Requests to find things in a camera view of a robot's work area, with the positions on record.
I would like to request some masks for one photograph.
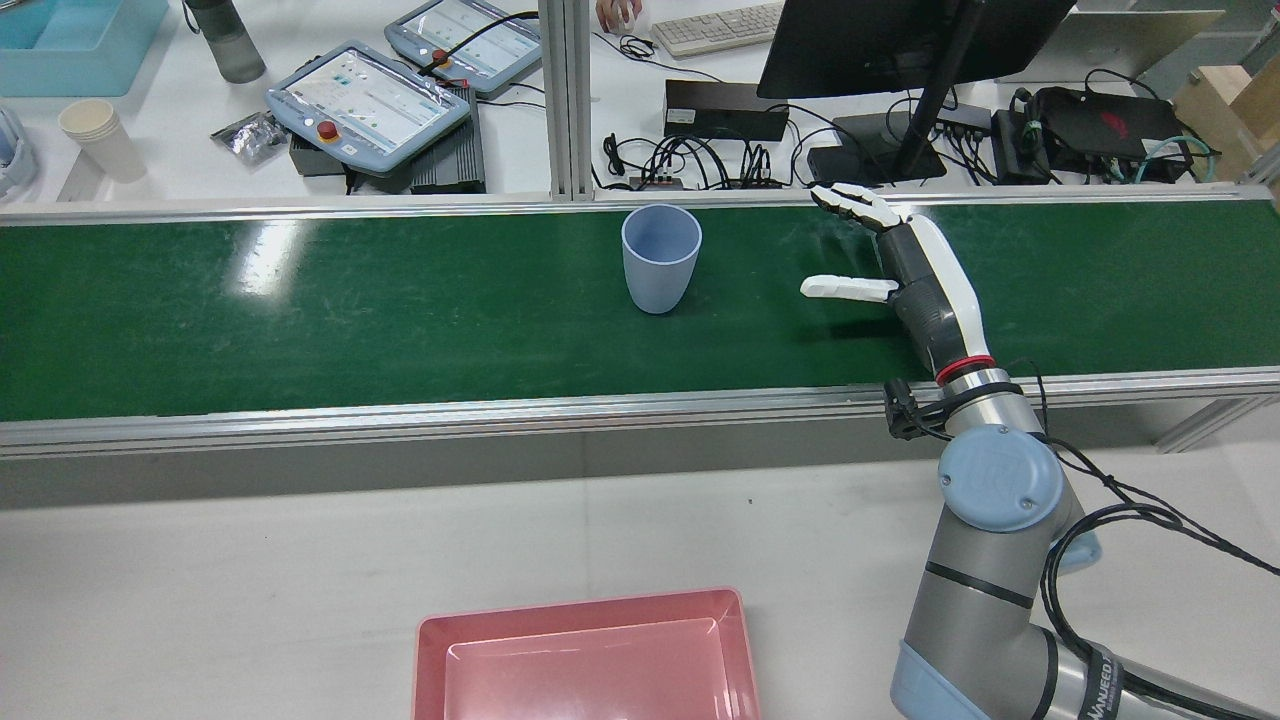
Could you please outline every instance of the plastic cup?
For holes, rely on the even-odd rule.
[[[106,100],[72,102],[58,115],[58,124],[115,182],[134,182],[147,174],[137,147],[120,124],[120,115]]]
[[[632,210],[622,222],[622,270],[636,307],[671,311],[689,288],[701,246],[703,227],[689,210],[660,204]]]

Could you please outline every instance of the red emergency stop button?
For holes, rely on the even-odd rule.
[[[333,120],[324,120],[316,126],[316,135],[324,142],[333,142],[338,140],[338,126],[333,124]]]

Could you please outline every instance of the stack of paper cups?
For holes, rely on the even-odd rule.
[[[68,105],[58,115],[58,124],[115,182],[134,182],[147,174],[120,117],[106,100],[90,99]]]

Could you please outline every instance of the robotic hand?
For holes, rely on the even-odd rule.
[[[983,337],[978,296],[933,220],[923,215],[902,218],[884,199],[855,184],[815,187],[812,196],[823,210],[876,233],[881,265],[892,279],[814,275],[804,281],[800,292],[808,297],[888,302],[938,384],[966,370],[995,365]]]

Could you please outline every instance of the power adapter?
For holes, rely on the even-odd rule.
[[[1044,145],[1034,154],[1020,150],[1027,115],[996,110],[991,122],[991,146],[996,156],[996,184],[1048,184],[1048,155]]]

